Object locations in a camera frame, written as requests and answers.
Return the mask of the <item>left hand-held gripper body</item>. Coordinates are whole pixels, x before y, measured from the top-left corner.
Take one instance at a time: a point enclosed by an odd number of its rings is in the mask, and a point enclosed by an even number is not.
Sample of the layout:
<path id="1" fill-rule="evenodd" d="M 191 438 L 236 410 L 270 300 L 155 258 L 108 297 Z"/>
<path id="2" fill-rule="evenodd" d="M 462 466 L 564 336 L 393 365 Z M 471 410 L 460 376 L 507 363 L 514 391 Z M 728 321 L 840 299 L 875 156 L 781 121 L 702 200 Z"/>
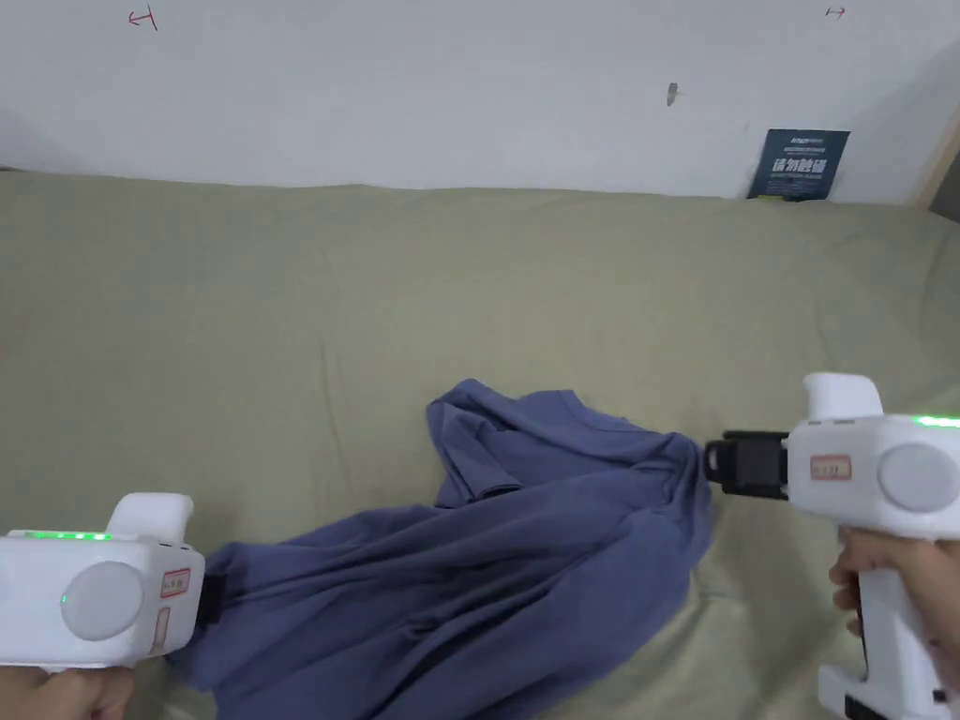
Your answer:
<path id="1" fill-rule="evenodd" d="M 137 492 L 96 532 L 1 538 L 1 663 L 48 672 L 132 668 L 218 621 L 223 576 L 186 541 L 194 503 Z"/>

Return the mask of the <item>person's right hand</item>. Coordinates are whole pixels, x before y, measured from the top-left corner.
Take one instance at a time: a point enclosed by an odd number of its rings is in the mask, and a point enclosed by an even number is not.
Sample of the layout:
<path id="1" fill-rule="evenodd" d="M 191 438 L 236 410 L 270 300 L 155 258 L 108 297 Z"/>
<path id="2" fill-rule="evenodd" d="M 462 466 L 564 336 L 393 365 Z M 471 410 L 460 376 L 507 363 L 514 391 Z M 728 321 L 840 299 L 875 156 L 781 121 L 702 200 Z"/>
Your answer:
<path id="1" fill-rule="evenodd" d="M 892 570 L 901 579 L 911 605 L 940 665 L 959 670 L 959 551 L 951 542 L 927 542 L 880 532 L 842 528 L 842 550 L 829 577 L 834 605 L 861 609 L 861 579 L 868 571 Z"/>

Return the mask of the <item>person's left hand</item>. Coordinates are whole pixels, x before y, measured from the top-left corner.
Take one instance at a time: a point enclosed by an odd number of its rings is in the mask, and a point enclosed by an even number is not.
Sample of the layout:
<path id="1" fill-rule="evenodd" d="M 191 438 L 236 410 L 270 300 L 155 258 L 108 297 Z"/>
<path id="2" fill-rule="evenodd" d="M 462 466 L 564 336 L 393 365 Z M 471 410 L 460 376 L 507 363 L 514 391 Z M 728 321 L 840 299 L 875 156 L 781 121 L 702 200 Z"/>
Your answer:
<path id="1" fill-rule="evenodd" d="M 123 667 L 1 668 L 3 719 L 122 719 L 133 695 L 134 671 Z"/>

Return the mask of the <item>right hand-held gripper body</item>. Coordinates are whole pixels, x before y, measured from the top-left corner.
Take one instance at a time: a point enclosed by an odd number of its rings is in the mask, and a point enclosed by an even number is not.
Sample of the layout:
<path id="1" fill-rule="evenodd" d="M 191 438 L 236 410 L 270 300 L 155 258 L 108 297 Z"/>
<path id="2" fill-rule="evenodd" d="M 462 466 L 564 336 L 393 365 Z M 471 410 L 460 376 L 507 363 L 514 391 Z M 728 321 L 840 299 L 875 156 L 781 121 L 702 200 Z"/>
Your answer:
<path id="1" fill-rule="evenodd" d="M 959 422 L 887 414 L 865 376 L 804 378 L 806 417 L 788 433 L 737 435 L 737 491 L 839 525 L 919 541 L 959 537 Z M 891 570 L 861 579 L 865 670 L 824 666 L 819 703 L 844 719 L 954 719 L 958 696 Z"/>

